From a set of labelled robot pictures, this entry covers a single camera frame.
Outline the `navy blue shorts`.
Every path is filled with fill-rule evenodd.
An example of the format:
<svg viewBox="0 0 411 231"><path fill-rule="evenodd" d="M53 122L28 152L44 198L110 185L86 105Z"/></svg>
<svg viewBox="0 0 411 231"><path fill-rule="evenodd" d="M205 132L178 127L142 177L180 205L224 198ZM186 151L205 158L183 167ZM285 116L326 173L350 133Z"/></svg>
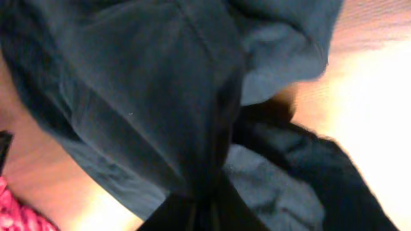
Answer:
<svg viewBox="0 0 411 231"><path fill-rule="evenodd" d="M144 222L228 179L268 230L394 230L339 146L263 108L321 75L341 1L2 1L22 103Z"/></svg>

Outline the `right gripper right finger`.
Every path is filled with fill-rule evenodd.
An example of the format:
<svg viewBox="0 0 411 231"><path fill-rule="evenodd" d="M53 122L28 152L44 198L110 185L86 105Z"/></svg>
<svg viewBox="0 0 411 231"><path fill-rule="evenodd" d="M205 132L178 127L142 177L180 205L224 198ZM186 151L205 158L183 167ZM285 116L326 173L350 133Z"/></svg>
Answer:
<svg viewBox="0 0 411 231"><path fill-rule="evenodd" d="M228 179L222 179L211 197L211 230L268 231L251 212Z"/></svg>

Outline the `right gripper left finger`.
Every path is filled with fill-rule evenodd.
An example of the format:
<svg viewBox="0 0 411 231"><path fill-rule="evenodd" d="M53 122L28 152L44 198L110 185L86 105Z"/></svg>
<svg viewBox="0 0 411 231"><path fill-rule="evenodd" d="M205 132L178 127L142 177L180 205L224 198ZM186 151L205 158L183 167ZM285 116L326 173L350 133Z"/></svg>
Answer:
<svg viewBox="0 0 411 231"><path fill-rule="evenodd" d="M198 203L189 198L171 195L137 229L137 231L201 230Z"/></svg>

